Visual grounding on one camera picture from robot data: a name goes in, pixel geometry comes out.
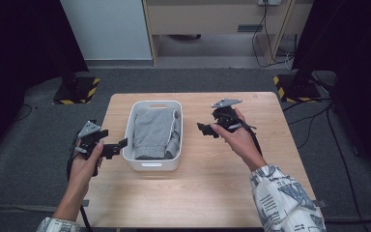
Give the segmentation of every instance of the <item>table top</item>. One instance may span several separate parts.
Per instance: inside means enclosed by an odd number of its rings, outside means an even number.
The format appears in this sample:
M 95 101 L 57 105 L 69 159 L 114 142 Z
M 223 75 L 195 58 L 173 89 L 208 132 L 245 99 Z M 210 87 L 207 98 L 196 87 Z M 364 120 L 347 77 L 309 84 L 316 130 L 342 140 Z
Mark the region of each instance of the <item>table top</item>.
M 183 108 L 183 146 L 174 171 L 134 171 L 123 156 L 105 159 L 92 178 L 85 208 L 93 227 L 213 228 L 261 227 L 251 195 L 250 171 L 223 139 L 204 136 L 197 123 L 214 122 L 211 105 L 241 99 L 236 107 L 255 130 L 269 164 L 295 177 L 315 199 L 276 94 L 155 93 L 116 94 L 102 124 L 105 144 L 125 136 L 132 106 L 140 101 L 177 101 Z M 84 224 L 79 216 L 77 220 Z

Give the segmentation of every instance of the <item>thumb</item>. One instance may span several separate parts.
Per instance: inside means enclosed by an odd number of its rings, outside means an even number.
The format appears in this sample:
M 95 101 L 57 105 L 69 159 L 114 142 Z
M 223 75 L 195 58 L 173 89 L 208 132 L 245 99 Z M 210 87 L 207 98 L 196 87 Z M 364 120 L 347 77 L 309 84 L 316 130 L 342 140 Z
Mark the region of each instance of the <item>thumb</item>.
M 89 157 L 89 161 L 96 163 L 103 151 L 103 141 L 98 142 L 96 147 L 93 149 L 92 155 Z
M 228 134 L 230 134 L 230 132 L 228 132 L 226 129 L 224 129 L 222 126 L 218 124 L 210 124 L 210 126 L 216 133 L 218 133 L 218 135 L 225 139 L 228 137 Z

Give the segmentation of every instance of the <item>power outlet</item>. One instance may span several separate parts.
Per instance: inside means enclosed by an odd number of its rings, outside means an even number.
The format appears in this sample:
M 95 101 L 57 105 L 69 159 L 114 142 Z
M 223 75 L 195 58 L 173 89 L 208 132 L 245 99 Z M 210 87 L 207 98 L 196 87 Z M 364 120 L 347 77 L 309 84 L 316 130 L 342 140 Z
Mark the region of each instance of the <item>power outlet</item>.
M 281 0 L 258 0 L 260 6 L 265 6 L 266 3 L 268 6 L 278 6 L 281 5 Z

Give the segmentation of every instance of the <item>white wall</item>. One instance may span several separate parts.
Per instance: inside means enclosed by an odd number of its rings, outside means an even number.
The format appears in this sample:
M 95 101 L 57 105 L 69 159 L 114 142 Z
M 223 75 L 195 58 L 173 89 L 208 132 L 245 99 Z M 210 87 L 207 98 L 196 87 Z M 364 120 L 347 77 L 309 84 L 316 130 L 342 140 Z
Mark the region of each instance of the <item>white wall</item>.
M 61 0 L 86 60 L 152 60 L 141 0 Z

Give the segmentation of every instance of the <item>hazard tape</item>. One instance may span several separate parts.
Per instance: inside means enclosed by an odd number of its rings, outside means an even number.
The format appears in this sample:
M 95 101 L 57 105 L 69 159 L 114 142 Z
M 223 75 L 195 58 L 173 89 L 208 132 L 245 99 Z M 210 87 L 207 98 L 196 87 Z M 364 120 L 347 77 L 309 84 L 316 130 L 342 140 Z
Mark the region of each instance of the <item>hazard tape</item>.
M 59 101 L 54 101 L 54 104 L 75 104 L 75 103 L 88 103 L 92 97 L 95 95 L 96 89 L 98 88 L 100 78 L 95 78 L 92 84 L 92 88 L 90 89 L 89 93 L 87 94 L 87 97 L 85 99 L 81 100 L 59 100 Z
M 282 88 L 281 83 L 279 82 L 278 76 L 273 77 L 273 83 L 275 84 L 276 90 L 278 91 L 279 97 L 282 102 L 319 102 L 320 100 L 314 100 L 311 98 L 288 98 L 285 95 L 285 91 Z

